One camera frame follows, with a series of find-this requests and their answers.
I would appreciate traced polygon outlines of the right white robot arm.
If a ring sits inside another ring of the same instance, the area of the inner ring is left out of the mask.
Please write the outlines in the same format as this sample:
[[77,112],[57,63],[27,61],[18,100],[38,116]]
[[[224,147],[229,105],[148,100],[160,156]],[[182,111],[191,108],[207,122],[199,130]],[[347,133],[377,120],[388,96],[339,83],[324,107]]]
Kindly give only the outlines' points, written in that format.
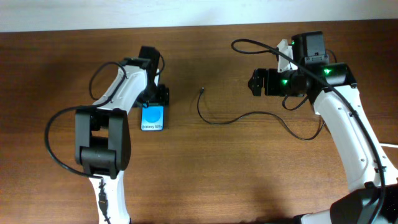
[[328,126],[348,180],[348,195],[324,211],[297,215],[294,223],[397,223],[397,169],[364,113],[349,66],[330,63],[322,32],[264,48],[278,55],[278,67],[254,71],[253,95],[307,95]]

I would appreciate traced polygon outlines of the blue Galaxy smartphone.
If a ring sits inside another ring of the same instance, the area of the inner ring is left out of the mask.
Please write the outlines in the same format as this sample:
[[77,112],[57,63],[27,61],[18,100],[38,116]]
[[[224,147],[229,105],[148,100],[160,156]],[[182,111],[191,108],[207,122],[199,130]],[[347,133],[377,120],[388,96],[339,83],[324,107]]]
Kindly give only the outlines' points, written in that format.
[[141,130],[162,131],[164,129],[164,107],[149,106],[142,109]]

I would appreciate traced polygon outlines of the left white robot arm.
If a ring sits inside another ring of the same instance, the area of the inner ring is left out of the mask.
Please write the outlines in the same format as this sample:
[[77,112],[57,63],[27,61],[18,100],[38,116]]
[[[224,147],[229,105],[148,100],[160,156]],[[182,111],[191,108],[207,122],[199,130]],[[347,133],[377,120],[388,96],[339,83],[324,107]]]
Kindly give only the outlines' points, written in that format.
[[136,58],[117,64],[118,74],[90,109],[75,113],[75,161],[93,186],[100,223],[130,223],[124,196],[124,171],[131,158],[128,114],[140,108],[141,129],[161,131],[169,89],[159,83],[164,58],[143,46]]

